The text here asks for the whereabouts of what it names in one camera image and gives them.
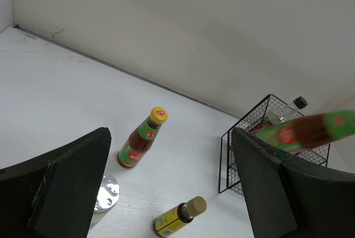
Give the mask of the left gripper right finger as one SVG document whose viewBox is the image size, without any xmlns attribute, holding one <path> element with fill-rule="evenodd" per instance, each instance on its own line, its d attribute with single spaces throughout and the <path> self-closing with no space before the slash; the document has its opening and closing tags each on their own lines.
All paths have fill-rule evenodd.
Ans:
<svg viewBox="0 0 355 238">
<path fill-rule="evenodd" d="M 354 174 L 301 159 L 241 129 L 232 149 L 254 237 L 354 237 Z"/>
</svg>

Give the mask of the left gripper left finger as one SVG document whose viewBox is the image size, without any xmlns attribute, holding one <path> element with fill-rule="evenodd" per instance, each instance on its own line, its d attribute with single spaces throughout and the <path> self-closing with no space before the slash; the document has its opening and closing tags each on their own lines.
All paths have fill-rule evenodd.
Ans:
<svg viewBox="0 0 355 238">
<path fill-rule="evenodd" d="M 1 169 L 1 237 L 87 237 L 110 145 L 101 127 Z"/>
</svg>

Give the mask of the dark soy sauce bottle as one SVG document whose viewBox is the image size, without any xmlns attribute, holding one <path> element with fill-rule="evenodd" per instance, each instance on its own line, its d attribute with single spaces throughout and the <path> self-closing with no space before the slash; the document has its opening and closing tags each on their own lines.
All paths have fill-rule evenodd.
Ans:
<svg viewBox="0 0 355 238">
<path fill-rule="evenodd" d="M 295 116 L 297 116 L 298 112 L 300 110 L 302 110 L 303 108 L 305 108 L 306 106 L 308 106 L 308 102 L 306 101 L 306 99 L 302 96 L 299 96 L 296 99 L 294 99 L 291 103 L 289 103 L 285 107 L 281 108 L 281 109 L 285 110 L 285 120 L 286 120 L 285 122 L 287 122 L 287 121 L 293 119 Z M 270 127 L 272 125 L 273 124 L 271 122 L 269 122 L 267 116 L 265 115 L 261 119 L 260 123 L 258 123 L 253 128 L 251 128 L 249 130 L 249 132 L 254 134 L 257 131 L 259 131 L 260 129 Z"/>
</svg>

